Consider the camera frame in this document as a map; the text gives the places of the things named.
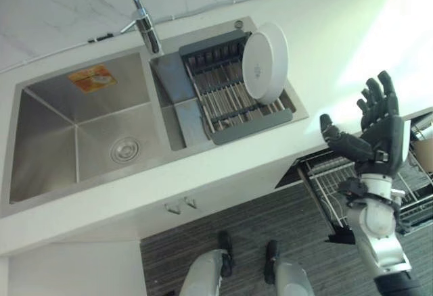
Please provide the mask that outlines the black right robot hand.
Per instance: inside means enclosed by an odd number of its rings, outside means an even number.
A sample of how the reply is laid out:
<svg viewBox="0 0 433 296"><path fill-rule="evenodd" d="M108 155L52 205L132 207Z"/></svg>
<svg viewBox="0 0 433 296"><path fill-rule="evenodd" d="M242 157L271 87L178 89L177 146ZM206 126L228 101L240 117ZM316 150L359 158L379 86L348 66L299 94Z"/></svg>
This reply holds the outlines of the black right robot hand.
<svg viewBox="0 0 433 296"><path fill-rule="evenodd" d="M387 71L378 78L369 78L361 91L357 106L362 111L361 135L341 131L328 114L320 116L320 129L328 147L341 157L355 163L355 171L394 178L407 154L405 121L400 116L398 97Z"/></svg>

